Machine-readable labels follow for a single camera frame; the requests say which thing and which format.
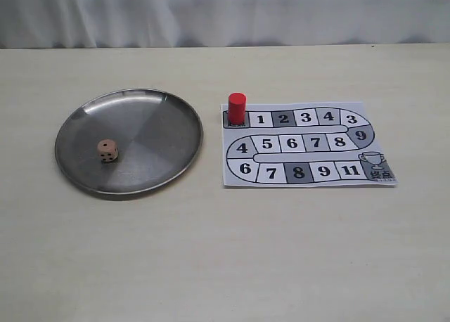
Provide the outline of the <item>white curtain backdrop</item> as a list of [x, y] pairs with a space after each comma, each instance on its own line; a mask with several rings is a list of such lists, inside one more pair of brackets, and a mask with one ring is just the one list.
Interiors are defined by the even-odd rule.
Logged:
[[448, 40], [449, 0], [1, 0], [4, 49]]

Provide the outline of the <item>wooden die with black pips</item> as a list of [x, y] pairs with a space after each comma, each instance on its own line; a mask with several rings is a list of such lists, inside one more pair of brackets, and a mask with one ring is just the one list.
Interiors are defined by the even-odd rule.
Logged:
[[98, 142], [97, 152], [102, 162], [112, 162], [118, 158], [117, 144], [112, 139], [103, 139]]

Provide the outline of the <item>round stainless steel plate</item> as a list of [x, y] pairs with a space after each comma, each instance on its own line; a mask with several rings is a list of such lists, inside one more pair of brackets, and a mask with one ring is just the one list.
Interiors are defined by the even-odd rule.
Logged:
[[[119, 155], [102, 162], [98, 142], [112, 139]], [[165, 187], [192, 167], [203, 126], [184, 99], [154, 89], [123, 89], [79, 106], [54, 145], [61, 174], [97, 198], [139, 198]]]

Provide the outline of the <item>red cylinder game piece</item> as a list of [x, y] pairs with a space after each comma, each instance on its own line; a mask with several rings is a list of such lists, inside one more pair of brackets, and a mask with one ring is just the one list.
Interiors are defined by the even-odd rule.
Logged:
[[234, 92], [229, 95], [228, 120], [232, 125], [241, 125], [245, 123], [245, 109], [247, 97], [240, 92]]

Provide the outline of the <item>printed paper game board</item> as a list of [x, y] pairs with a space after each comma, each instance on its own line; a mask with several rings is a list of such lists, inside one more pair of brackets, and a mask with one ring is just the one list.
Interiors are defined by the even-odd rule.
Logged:
[[361, 102], [250, 103], [240, 125], [221, 113], [225, 186], [397, 185]]

